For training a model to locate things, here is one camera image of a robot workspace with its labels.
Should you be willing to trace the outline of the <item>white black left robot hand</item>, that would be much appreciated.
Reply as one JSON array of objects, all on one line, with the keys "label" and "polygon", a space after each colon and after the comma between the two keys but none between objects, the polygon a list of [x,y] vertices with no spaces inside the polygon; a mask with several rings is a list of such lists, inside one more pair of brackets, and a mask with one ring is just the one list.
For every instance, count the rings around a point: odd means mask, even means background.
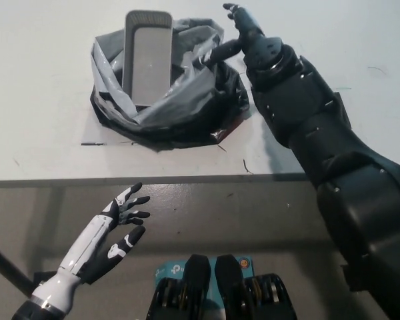
[{"label": "white black left robot hand", "polygon": [[[143,220],[150,214],[144,211],[130,211],[135,205],[144,204],[150,197],[130,199],[142,188],[137,183],[114,198],[100,214],[94,216],[84,228],[63,258],[58,274],[71,275],[81,283],[93,284],[110,272],[132,250],[142,238],[145,228]],[[136,227],[124,238],[100,251],[108,234],[119,225],[135,224]]]}]

